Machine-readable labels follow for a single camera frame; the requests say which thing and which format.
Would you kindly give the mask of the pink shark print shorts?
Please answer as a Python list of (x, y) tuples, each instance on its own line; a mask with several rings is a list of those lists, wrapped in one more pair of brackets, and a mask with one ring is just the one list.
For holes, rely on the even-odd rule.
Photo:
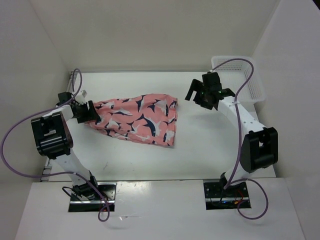
[(100, 119), (85, 124), (111, 138), (172, 147), (177, 131), (177, 105), (176, 97), (163, 93), (102, 100), (93, 104)]

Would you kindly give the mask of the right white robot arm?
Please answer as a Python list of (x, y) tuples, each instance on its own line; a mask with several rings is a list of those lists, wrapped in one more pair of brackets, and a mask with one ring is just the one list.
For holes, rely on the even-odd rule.
[(219, 191), (230, 197), (237, 187), (252, 173), (266, 169), (278, 162), (278, 132), (255, 119), (229, 88), (223, 88), (217, 72), (193, 79), (185, 100), (193, 100), (205, 109), (215, 109), (223, 114), (238, 130), (238, 147), (235, 165), (220, 176)]

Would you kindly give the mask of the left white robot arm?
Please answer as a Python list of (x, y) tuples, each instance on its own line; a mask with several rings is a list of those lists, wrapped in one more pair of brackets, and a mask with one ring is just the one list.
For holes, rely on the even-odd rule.
[(31, 127), (38, 153), (54, 160), (72, 181), (72, 191), (88, 200), (100, 198), (100, 187), (93, 174), (85, 168), (73, 151), (74, 142), (67, 121), (76, 119), (79, 124), (99, 122), (91, 100), (86, 101), (87, 92), (78, 95), (70, 92), (58, 94), (58, 108), (31, 120)]

